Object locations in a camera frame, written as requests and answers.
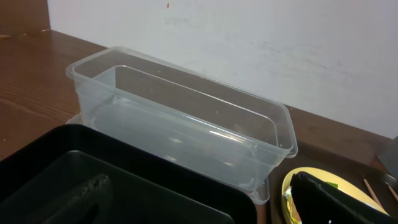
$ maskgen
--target white backdrop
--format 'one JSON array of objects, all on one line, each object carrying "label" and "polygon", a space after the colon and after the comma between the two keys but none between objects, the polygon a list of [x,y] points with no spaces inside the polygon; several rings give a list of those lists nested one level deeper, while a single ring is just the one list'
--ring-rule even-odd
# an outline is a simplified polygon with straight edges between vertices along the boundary
[{"label": "white backdrop", "polygon": [[53,30],[398,135],[396,0],[48,2]]}]

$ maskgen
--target yellow plate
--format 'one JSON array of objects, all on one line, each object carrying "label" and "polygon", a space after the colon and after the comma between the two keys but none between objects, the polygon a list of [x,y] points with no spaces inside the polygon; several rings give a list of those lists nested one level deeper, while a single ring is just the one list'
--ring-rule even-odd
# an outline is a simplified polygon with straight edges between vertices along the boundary
[{"label": "yellow plate", "polygon": [[283,214],[284,214],[284,217],[285,217],[287,223],[293,223],[293,222],[290,220],[290,217],[289,217],[289,212],[287,210],[287,205],[286,205],[286,201],[284,199],[284,194],[290,186],[290,180],[292,179],[293,174],[296,174],[300,171],[307,172],[322,181],[327,181],[327,182],[337,184],[338,189],[341,190],[342,192],[344,192],[344,193],[350,195],[351,197],[355,198],[356,200],[359,200],[365,204],[368,204],[372,208],[375,208],[376,210],[379,210],[380,212],[388,215],[387,212],[384,211],[384,209],[382,207],[380,207],[380,205],[378,205],[371,197],[369,197],[362,190],[359,190],[357,187],[355,187],[353,184],[349,183],[345,179],[343,179],[335,174],[321,170],[321,169],[312,168],[312,167],[300,167],[300,168],[296,168],[296,169],[290,171],[285,176],[285,179],[282,183],[282,203],[281,204],[282,204],[282,211],[283,211]]}]

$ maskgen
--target black container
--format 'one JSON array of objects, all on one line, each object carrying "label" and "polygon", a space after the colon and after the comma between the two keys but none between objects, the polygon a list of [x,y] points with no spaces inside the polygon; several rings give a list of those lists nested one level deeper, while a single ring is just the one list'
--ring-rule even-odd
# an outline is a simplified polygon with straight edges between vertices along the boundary
[{"label": "black container", "polygon": [[109,195],[94,190],[107,213],[102,223],[257,222],[246,194],[77,124],[55,128],[1,161],[0,177],[0,223],[38,222],[48,215],[43,210],[59,210],[54,204],[97,179],[111,183],[102,188]]}]

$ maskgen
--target chopstick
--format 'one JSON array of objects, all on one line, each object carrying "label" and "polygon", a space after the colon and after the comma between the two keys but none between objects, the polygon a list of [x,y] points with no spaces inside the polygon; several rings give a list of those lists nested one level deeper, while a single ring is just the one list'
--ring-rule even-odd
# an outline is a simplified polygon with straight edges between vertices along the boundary
[{"label": "chopstick", "polygon": [[379,201],[379,199],[377,199],[376,194],[374,194],[371,186],[369,185],[368,181],[364,178],[363,182],[365,182],[366,188],[368,189],[368,191],[371,193],[373,200],[380,205],[380,207],[383,207]]},{"label": "chopstick", "polygon": [[398,202],[398,195],[396,194],[396,192],[394,191],[394,189],[387,183],[385,182],[388,186],[388,189],[390,189],[391,193],[393,194],[394,198],[396,198],[397,202]]}]

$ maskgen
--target transparent plastic box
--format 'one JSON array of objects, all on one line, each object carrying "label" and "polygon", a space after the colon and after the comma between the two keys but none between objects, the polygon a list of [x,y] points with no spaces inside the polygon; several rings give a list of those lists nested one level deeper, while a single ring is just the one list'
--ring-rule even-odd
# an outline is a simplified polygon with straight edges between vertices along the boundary
[{"label": "transparent plastic box", "polygon": [[84,125],[253,191],[297,143],[288,109],[123,47],[71,64]]}]

